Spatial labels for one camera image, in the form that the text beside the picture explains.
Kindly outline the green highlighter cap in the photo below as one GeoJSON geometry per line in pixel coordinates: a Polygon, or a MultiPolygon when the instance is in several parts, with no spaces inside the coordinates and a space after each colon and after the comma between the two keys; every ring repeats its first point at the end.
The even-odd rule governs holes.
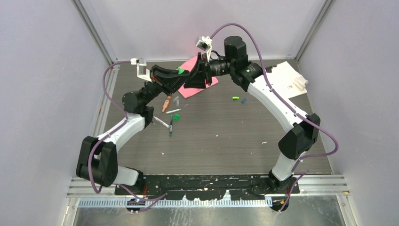
{"type": "Polygon", "coordinates": [[[180,67],[177,67],[177,70],[178,70],[178,74],[182,74],[185,71],[183,68],[180,68],[180,67]]]}

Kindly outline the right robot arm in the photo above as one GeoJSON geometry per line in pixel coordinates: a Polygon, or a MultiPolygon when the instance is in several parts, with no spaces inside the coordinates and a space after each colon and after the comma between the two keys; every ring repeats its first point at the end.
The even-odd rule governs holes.
{"type": "Polygon", "coordinates": [[[264,68],[249,61],[246,43],[240,36],[225,38],[224,55],[217,59],[211,58],[213,50],[210,37],[198,37],[196,47],[203,50],[204,54],[198,54],[185,88],[202,89],[212,84],[213,77],[228,74],[236,85],[259,100],[286,132],[278,142],[280,155],[266,180],[273,192],[282,192],[289,185],[295,164],[317,141],[319,116],[315,113],[308,115],[290,100],[276,95],[271,83],[265,80],[264,68]]]}

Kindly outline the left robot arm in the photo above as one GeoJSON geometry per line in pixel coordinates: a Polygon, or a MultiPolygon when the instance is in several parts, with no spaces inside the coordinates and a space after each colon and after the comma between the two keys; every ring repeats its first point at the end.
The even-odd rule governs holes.
{"type": "Polygon", "coordinates": [[[148,104],[161,93],[168,96],[175,93],[191,75],[188,70],[153,66],[149,70],[149,82],[141,89],[127,92],[123,96],[120,110],[124,118],[107,132],[83,139],[76,175],[90,181],[93,186],[123,184],[132,194],[140,194],[144,190],[142,172],[119,166],[118,150],[152,122],[154,108],[148,104]]]}

